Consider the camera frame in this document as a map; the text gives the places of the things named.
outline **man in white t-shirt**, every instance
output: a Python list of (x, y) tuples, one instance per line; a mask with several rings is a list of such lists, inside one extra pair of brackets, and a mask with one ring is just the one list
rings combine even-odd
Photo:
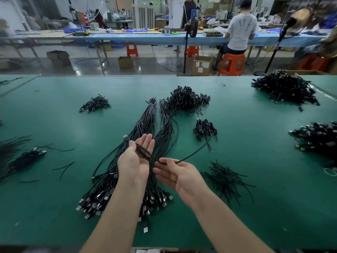
[(230, 37), (230, 42), (221, 46), (216, 57), (215, 70), (222, 60), (222, 56), (229, 54), (243, 54), (247, 50), (248, 39), (253, 39), (257, 26), (257, 18), (250, 14), (252, 0), (242, 0), (240, 14), (233, 17), (225, 33), (225, 39)]

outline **orange stool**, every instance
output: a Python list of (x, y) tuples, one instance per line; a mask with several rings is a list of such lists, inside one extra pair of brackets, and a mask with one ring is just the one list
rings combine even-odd
[(330, 59), (331, 58), (329, 57), (318, 57), (313, 54), (308, 54), (298, 66), (297, 70), (323, 71), (326, 65), (329, 63)]
[(197, 49), (195, 46), (189, 46), (186, 53), (188, 57), (191, 57), (193, 54), (199, 55), (199, 46)]
[(138, 57), (138, 50), (137, 50), (137, 45), (133, 46), (133, 49), (130, 49), (129, 45), (126, 46), (126, 53), (127, 56), (129, 57), (132, 54), (135, 54), (136, 57)]
[[(229, 59), (228, 66), (224, 66), (227, 59)], [(241, 61), (241, 67), (237, 68), (239, 61)], [(221, 74), (224, 74), (226, 76), (241, 76), (244, 63), (245, 54), (226, 54), (222, 59), (222, 64), (218, 76), (220, 76)]]

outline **white label on box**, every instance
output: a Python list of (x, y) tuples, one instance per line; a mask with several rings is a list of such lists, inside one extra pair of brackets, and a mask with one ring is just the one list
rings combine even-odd
[(203, 62), (203, 63), (201, 63), (201, 66), (204, 67), (204, 68), (209, 68), (210, 64), (209, 64), (209, 62)]

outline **white ring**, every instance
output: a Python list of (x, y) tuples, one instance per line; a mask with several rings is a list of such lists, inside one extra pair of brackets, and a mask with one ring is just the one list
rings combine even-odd
[[(334, 174), (334, 175), (331, 175), (331, 174), (329, 174), (328, 172), (326, 172), (326, 170), (330, 170), (330, 171), (332, 171), (332, 172), (335, 173), (335, 174)], [(334, 171), (334, 170), (332, 170), (332, 169), (324, 168), (324, 172), (325, 172), (326, 174), (328, 174), (329, 176), (332, 176), (332, 177), (337, 176), (336, 171)]]

